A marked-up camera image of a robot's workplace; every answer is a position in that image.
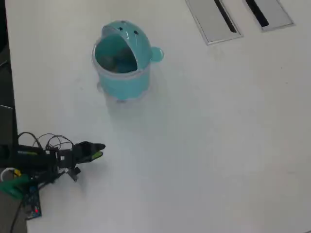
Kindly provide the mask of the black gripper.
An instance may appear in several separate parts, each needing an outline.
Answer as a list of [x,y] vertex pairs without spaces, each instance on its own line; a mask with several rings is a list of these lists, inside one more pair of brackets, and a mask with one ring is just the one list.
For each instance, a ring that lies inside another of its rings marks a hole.
[[90,163],[103,156],[106,145],[102,143],[91,143],[83,141],[75,144],[74,149],[57,151],[59,168],[75,168],[77,163]]

